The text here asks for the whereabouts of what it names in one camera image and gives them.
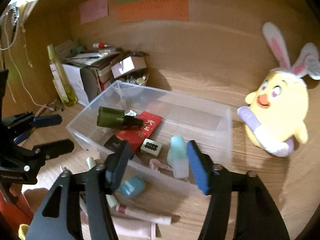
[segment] white and pink bunny ear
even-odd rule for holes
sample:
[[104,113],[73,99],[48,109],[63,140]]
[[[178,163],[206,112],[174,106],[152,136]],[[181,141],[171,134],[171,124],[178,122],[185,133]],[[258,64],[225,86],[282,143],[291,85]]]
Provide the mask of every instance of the white and pink bunny ear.
[[263,25],[262,33],[278,60],[280,68],[289,70],[291,67],[289,54],[280,30],[273,23],[267,22]]
[[299,78],[308,74],[311,78],[320,80],[319,53],[316,45],[311,42],[304,45],[290,72]]

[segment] pink sticky note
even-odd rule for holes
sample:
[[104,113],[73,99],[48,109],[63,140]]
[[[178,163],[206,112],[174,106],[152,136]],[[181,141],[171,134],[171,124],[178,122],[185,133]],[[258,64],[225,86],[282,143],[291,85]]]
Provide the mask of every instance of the pink sticky note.
[[96,19],[108,16],[107,0],[89,0],[80,4],[80,23],[93,22]]

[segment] orange sticky note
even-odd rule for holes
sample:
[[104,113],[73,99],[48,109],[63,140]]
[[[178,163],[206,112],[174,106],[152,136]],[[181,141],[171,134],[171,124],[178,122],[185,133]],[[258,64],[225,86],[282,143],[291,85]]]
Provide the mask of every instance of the orange sticky note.
[[141,22],[143,20],[189,21],[189,0],[140,0],[118,4],[118,22]]
[[80,24],[108,16],[107,0],[89,0],[80,4]]

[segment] screw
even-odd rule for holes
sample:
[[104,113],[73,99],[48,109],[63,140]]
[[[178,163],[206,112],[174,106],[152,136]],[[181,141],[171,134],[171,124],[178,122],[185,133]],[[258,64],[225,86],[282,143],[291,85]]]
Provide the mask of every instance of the screw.
[[68,177],[70,175],[70,171],[63,171],[62,173],[61,173],[61,177]]
[[213,169],[215,171],[221,171],[222,170],[222,165],[221,164],[214,164],[213,165]]
[[105,168],[104,164],[98,164],[96,166],[96,171],[102,171]]
[[255,171],[248,171],[248,176],[251,178],[257,177],[257,173]]

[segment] plush toy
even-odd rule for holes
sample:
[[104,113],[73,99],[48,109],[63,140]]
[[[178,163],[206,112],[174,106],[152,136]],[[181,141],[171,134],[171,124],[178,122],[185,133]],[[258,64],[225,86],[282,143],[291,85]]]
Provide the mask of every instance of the plush toy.
[[285,157],[293,151],[293,137],[302,144],[308,141],[303,122],[308,112],[308,90],[302,77],[308,74],[320,80],[319,55],[317,47],[307,43],[291,67],[279,29],[268,22],[262,32],[280,67],[272,69],[259,89],[245,97],[250,106],[240,107],[237,113],[252,143]]

